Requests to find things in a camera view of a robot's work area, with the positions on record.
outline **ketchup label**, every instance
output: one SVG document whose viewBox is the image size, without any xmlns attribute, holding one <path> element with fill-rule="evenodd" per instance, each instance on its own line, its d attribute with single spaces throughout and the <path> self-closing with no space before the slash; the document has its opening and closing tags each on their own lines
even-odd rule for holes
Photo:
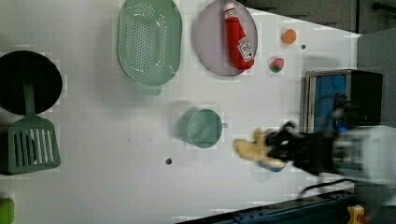
<svg viewBox="0 0 396 224">
<path fill-rule="evenodd" d="M 244 37 L 241 40 L 239 40 L 238 49 L 242 57 L 244 58 L 245 62 L 248 62 L 253 59 L 254 56 L 253 47 L 251 47 L 247 37 Z"/>
<path fill-rule="evenodd" d="M 224 12 L 225 19 L 230 19 L 231 17 L 236 17 L 236 10 L 235 8 L 228 9 Z"/>
</svg>

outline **yellow object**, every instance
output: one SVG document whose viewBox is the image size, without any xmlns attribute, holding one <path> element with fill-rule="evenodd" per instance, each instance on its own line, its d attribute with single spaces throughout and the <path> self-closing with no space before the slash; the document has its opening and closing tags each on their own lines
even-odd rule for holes
<svg viewBox="0 0 396 224">
<path fill-rule="evenodd" d="M 258 128 L 253 134 L 254 142 L 245 139 L 236 139 L 233 141 L 236 153 L 248 161 L 262 161 L 274 168 L 283 168 L 285 162 L 268 157 L 269 148 L 264 143 L 265 135 L 262 129 Z"/>
<path fill-rule="evenodd" d="M 350 214 L 350 220 L 347 224 L 364 224 L 359 222 L 359 217 L 364 216 L 364 208 L 360 205 L 356 205 L 353 207 L 348 207 L 347 211 Z"/>
</svg>

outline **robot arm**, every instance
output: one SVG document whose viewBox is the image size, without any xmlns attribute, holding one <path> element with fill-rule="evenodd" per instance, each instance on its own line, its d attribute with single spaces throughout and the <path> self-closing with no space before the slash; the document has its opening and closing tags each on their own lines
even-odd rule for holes
<svg viewBox="0 0 396 224">
<path fill-rule="evenodd" d="M 357 127 L 334 133 L 296 133 L 288 122 L 266 136 L 268 156 L 292 161 L 312 175 L 333 173 L 386 186 L 396 192 L 396 129 Z M 396 223 L 396 193 L 377 209 L 370 223 Z"/>
</svg>

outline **orange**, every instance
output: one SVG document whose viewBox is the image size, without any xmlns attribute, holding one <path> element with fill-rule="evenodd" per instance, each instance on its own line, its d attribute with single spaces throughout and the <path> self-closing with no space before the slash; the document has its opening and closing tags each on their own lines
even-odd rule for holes
<svg viewBox="0 0 396 224">
<path fill-rule="evenodd" d="M 283 43 L 287 45 L 294 43 L 296 39 L 297 39 L 297 34 L 294 30 L 289 29 L 283 34 Z"/>
</svg>

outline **spatula handle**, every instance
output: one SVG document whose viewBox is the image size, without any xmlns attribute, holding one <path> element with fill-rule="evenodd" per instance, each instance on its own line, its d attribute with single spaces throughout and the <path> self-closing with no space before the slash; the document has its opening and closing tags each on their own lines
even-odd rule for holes
<svg viewBox="0 0 396 224">
<path fill-rule="evenodd" d="M 26 115 L 35 114 L 35 96 L 31 80 L 23 82 L 23 95 L 25 101 Z"/>
</svg>

